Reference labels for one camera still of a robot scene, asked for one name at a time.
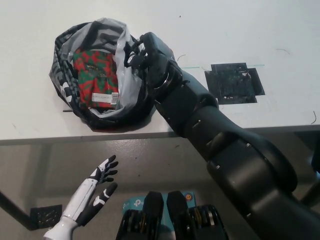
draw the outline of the black table leg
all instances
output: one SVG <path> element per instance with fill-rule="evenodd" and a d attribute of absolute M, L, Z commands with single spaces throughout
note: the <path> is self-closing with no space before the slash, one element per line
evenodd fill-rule
<path fill-rule="evenodd" d="M 39 228 L 37 222 L 32 221 L 29 215 L 27 215 L 22 209 L 20 209 L 17 205 L 15 205 L 1 191 L 0 191 L 0 208 L 5 210 L 11 217 L 17 220 L 26 229 L 32 231 Z"/>
<path fill-rule="evenodd" d="M 0 208 L 17 220 L 29 231 L 45 229 L 55 226 L 62 215 L 62 205 L 34 207 L 30 215 L 26 214 L 16 204 L 0 191 Z"/>

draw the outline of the white table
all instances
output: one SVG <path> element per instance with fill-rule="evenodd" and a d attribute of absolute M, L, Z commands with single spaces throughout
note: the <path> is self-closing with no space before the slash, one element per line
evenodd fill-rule
<path fill-rule="evenodd" d="M 173 136 L 155 112 L 139 129 L 93 132 L 58 98 L 48 73 L 55 38 L 101 17 L 154 32 L 178 64 L 205 87 L 210 64 L 258 71 L 258 103 L 220 106 L 246 129 L 320 129 L 318 0 L 10 0 L 0 7 L 0 144 L 103 141 Z"/>

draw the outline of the white robotic hand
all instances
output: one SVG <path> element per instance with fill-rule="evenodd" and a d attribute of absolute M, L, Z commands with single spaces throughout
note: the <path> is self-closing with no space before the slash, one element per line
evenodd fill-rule
<path fill-rule="evenodd" d="M 72 240 L 73 231 L 79 226 L 85 226 L 99 212 L 118 185 L 112 183 L 94 201 L 89 201 L 97 185 L 114 180 L 108 176 L 118 172 L 111 170 L 118 165 L 115 159 L 115 155 L 106 159 L 82 182 L 62 213 L 60 221 L 45 233 L 45 240 Z"/>

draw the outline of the robot finger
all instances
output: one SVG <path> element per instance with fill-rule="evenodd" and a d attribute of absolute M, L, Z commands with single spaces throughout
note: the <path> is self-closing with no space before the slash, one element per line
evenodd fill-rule
<path fill-rule="evenodd" d="M 113 182 L 113 181 L 114 181 L 114 179 L 112 177 L 107 177 L 107 178 L 102 180 L 102 183 L 105 183 L 105 182 L 110 183 L 110 182 Z"/>
<path fill-rule="evenodd" d="M 115 161 L 115 162 L 110 163 L 110 164 L 106 167 L 105 171 L 107 172 L 109 169 L 115 168 L 118 164 L 119 164 L 118 161 Z"/>
<path fill-rule="evenodd" d="M 108 171 L 108 172 L 106 172 L 106 174 L 105 174 L 105 176 L 104 176 L 104 177 L 106 177 L 106 176 L 112 176 L 112 175 L 115 175 L 115 174 L 117 174 L 117 172 L 118 172 L 118 170 L 111 170 L 111 171 Z"/>

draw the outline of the red and green wrapping paper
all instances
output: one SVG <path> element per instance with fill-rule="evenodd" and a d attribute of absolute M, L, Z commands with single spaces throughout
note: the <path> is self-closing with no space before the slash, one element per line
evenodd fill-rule
<path fill-rule="evenodd" d="M 81 108 L 116 108 L 117 66 L 111 53 L 78 49 L 73 54 L 73 68 L 78 73 Z"/>

